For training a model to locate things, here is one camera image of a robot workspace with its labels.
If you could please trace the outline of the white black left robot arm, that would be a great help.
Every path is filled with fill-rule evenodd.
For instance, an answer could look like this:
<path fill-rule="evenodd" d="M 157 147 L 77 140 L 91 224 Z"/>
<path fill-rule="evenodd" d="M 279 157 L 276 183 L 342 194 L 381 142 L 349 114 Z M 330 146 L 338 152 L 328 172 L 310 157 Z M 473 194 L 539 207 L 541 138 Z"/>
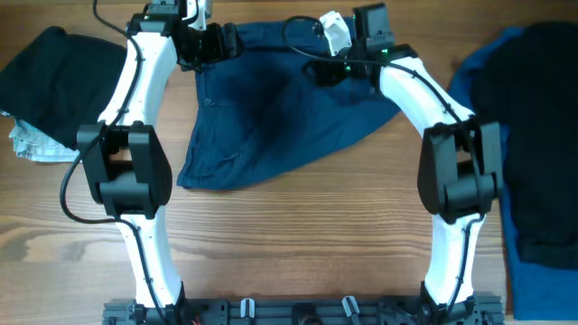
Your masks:
<path fill-rule="evenodd" d="M 122 30 L 127 53 L 112 98 L 77 133 L 79 157 L 104 223 L 117 226 L 135 278 L 135 297 L 106 304 L 106 324 L 188 324 L 192 312 L 172 262 L 165 208 L 172 170 L 155 132 L 166 83 L 175 68 L 239 56 L 233 23 L 208 23 L 209 1 L 153 1 Z"/>

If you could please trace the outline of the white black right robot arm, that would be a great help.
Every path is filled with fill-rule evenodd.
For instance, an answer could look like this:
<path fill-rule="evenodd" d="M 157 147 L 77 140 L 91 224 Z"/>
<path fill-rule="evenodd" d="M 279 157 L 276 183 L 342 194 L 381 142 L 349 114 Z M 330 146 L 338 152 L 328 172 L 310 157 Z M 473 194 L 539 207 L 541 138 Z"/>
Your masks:
<path fill-rule="evenodd" d="M 432 216 L 433 234 L 416 321 L 491 324 L 471 274 L 478 235 L 503 186 L 499 125 L 481 122 L 430 76 L 411 46 L 395 43 L 385 5 L 353 13 L 352 25 L 335 11 L 312 19 L 329 50 L 310 57 L 322 85 L 371 79 L 422 138 L 417 189 Z"/>

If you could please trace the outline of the dark blue denim shorts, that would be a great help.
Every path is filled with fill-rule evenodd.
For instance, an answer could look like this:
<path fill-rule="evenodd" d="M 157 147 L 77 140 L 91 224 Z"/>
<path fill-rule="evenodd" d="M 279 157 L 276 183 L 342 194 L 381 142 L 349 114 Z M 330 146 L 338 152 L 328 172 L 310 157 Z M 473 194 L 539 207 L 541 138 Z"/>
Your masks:
<path fill-rule="evenodd" d="M 280 22 L 241 24 L 244 52 L 196 75 L 199 109 L 179 186 L 254 185 L 354 145 L 398 113 L 366 79 L 315 85 L 283 31 Z"/>

